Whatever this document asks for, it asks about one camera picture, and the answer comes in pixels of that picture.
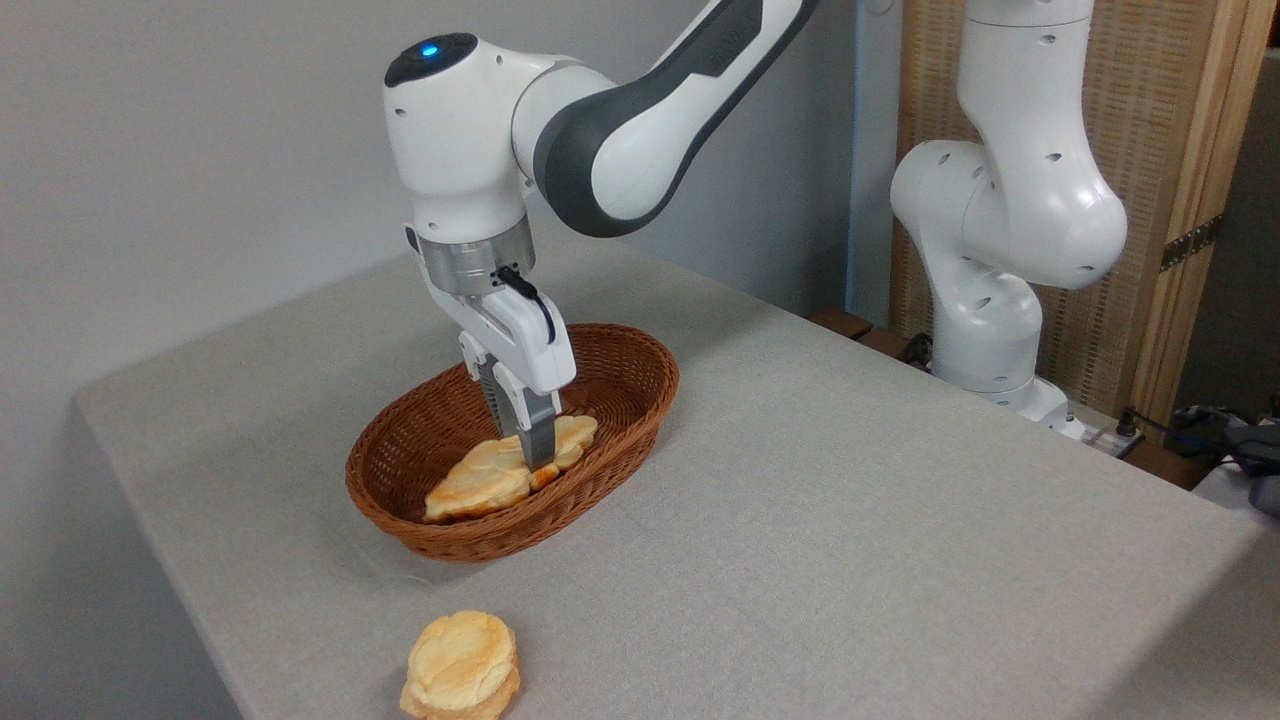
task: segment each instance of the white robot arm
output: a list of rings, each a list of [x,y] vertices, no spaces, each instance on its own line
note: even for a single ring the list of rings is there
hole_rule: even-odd
[[[1098,281],[1128,231],[1084,133],[1092,13],[1092,0],[969,0],[957,90],[983,145],[924,142],[891,191],[933,292],[933,373],[1056,429],[1066,397],[1036,378],[1042,313],[1027,283]]]
[[[554,454],[559,388],[576,375],[564,322],[525,277],[525,197],[573,229],[634,232],[657,217],[694,154],[782,53],[817,0],[712,0],[640,79],[617,86],[572,58],[467,33],[404,50],[384,111],[407,228],[433,300],[463,329],[463,359],[526,461]]]

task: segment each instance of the table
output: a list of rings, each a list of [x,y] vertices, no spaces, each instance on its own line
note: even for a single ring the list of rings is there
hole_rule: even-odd
[[[457,363],[397,260],[77,405],[246,717],[390,719],[431,619],[517,633],[508,717],[1277,717],[1280,536],[924,373],[535,218],[570,322],[639,327],[680,396],[547,542],[417,557],[343,464]]]

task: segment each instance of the black cable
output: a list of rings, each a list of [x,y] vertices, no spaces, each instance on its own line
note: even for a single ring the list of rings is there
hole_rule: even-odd
[[[552,320],[552,311],[547,309],[541,297],[535,297],[534,302],[543,309],[543,318],[547,318],[547,345],[550,345],[556,342],[556,320]]]
[[[1166,434],[1166,436],[1169,436],[1169,437],[1171,437],[1171,438],[1174,438],[1176,441],[1185,442],[1187,445],[1192,445],[1192,446],[1196,446],[1196,447],[1203,447],[1204,450],[1211,450],[1211,451],[1213,451],[1213,452],[1216,452],[1219,455],[1230,455],[1231,457],[1235,457],[1236,460],[1244,460],[1247,462],[1256,462],[1256,464],[1258,464],[1258,465],[1261,465],[1263,468],[1267,468],[1267,469],[1275,468],[1276,471],[1280,471],[1280,464],[1277,464],[1271,457],[1261,457],[1258,455],[1249,455],[1248,452],[1242,452],[1242,451],[1239,451],[1236,448],[1226,447],[1224,445],[1206,442],[1206,441],[1202,441],[1202,439],[1196,439],[1193,437],[1184,436],[1184,434],[1181,434],[1181,433],[1179,433],[1179,432],[1176,432],[1176,430],[1174,430],[1171,428],[1167,428],[1167,427],[1165,427],[1165,425],[1162,425],[1162,424],[1152,420],[1151,418],[1143,415],[1142,413],[1138,413],[1133,407],[1126,409],[1125,414],[1130,415],[1133,418],[1137,418],[1137,419],[1142,420],[1144,424],[1151,425],[1156,430],[1158,430],[1158,432],[1161,432],[1161,433],[1164,433],[1164,434]],[[1262,445],[1274,445],[1274,443],[1270,443],[1267,441],[1258,441],[1258,442],[1262,443]]]
[[[547,309],[547,304],[543,302],[543,299],[538,295],[538,288],[534,287],[534,283],[520,277],[520,272],[508,265],[498,268],[498,272],[494,274],[499,281],[509,284],[512,290],[518,292],[526,300],[532,300],[538,304],[538,307],[543,311],[543,318],[547,318],[547,345],[556,342],[556,322],[552,320],[552,311]]]

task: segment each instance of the brown wicker basket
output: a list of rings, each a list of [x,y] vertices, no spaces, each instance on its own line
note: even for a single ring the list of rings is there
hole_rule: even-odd
[[[476,520],[422,521],[426,495],[468,450],[498,437],[480,387],[456,365],[387,406],[347,460],[361,512],[406,547],[448,562],[484,562],[531,547],[576,520],[644,462],[676,397],[671,352],[622,325],[570,325],[577,379],[564,413],[600,427],[582,460],[527,500]]]

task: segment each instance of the stack of bread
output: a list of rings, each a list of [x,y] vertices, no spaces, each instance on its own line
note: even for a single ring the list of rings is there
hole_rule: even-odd
[[[556,459],[536,470],[525,464],[518,437],[481,442],[426,496],[426,521],[483,518],[516,505],[576,465],[598,427],[588,415],[556,418]]]
[[[493,615],[463,610],[417,638],[401,710],[422,720],[497,720],[518,689],[516,634]]]

